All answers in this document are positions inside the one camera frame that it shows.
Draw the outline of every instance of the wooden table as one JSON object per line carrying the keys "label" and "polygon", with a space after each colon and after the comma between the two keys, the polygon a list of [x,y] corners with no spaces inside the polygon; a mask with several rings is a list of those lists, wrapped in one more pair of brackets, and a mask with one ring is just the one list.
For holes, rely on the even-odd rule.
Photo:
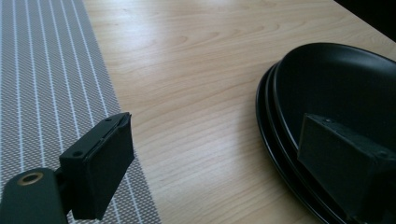
{"label": "wooden table", "polygon": [[396,60],[332,0],[85,0],[163,223],[318,223],[290,193],[255,114],[264,72],[306,43]]}

